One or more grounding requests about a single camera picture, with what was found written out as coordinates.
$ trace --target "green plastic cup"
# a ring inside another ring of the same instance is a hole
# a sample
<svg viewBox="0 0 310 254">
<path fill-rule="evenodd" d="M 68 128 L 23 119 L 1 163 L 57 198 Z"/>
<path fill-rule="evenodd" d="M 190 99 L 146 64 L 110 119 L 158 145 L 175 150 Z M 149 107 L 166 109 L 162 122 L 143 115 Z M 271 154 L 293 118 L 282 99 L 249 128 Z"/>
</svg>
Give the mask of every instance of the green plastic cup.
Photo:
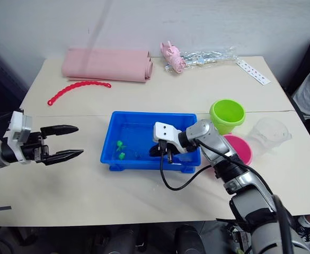
<svg viewBox="0 0 310 254">
<path fill-rule="evenodd" d="M 245 111 L 240 103 L 232 99 L 221 99 L 211 106 L 210 118 L 219 134 L 224 135 L 244 122 Z"/>
</svg>

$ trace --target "pink bowl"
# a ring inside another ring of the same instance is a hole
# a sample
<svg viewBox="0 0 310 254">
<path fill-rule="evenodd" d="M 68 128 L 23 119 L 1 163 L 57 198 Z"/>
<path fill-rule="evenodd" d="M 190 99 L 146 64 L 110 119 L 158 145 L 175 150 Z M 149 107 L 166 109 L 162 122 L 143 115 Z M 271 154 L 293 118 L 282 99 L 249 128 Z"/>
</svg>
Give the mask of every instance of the pink bowl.
<svg viewBox="0 0 310 254">
<path fill-rule="evenodd" d="M 224 135 L 226 140 L 231 144 L 231 146 L 236 150 L 240 159 L 244 164 L 249 165 L 252 160 L 252 150 L 249 144 L 238 136 L 227 134 Z"/>
</svg>

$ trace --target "rolled pink mat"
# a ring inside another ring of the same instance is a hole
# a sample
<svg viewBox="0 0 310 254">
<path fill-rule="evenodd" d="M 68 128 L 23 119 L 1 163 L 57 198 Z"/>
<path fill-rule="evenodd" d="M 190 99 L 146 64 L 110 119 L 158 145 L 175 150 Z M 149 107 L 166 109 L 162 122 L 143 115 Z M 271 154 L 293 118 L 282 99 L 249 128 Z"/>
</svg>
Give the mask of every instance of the rolled pink mat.
<svg viewBox="0 0 310 254">
<path fill-rule="evenodd" d="M 71 80 L 146 82 L 150 79 L 152 68 L 149 51 L 69 49 L 61 72 Z"/>
<path fill-rule="evenodd" d="M 243 163 L 249 165 L 252 160 L 252 150 L 249 144 L 244 139 L 232 134 L 224 135 L 224 137 L 235 149 Z"/>
</svg>

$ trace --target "pink toy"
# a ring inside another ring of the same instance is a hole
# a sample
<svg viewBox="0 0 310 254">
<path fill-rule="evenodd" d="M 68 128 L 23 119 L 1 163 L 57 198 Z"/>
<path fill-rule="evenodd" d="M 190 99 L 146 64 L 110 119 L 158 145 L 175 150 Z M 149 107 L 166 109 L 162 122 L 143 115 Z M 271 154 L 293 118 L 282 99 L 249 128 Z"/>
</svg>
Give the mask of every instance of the pink toy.
<svg viewBox="0 0 310 254">
<path fill-rule="evenodd" d="M 169 65 L 179 74 L 187 65 L 184 59 L 180 56 L 180 51 L 177 47 L 172 46 L 170 41 L 167 45 L 161 43 L 161 52 Z"/>
<path fill-rule="evenodd" d="M 230 145 L 235 149 L 240 159 L 244 162 L 244 164 L 249 165 L 252 160 L 252 150 L 249 144 L 238 136 L 227 134 L 224 135 L 226 140 L 230 143 Z"/>
</svg>

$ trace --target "white wall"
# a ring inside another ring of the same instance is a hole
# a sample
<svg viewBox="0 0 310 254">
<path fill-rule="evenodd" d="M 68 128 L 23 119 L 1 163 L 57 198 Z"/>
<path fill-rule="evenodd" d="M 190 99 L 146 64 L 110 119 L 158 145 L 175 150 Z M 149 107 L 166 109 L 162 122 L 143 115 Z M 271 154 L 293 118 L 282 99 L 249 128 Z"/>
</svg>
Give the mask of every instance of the white wall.
<svg viewBox="0 0 310 254">
<path fill-rule="evenodd" d="M 44 58 L 88 44 L 104 3 L 0 0 L 0 56 L 29 87 Z M 310 0 L 113 0 L 95 46 L 159 56 L 168 39 L 182 50 L 262 55 L 283 83 L 310 41 Z"/>
</svg>

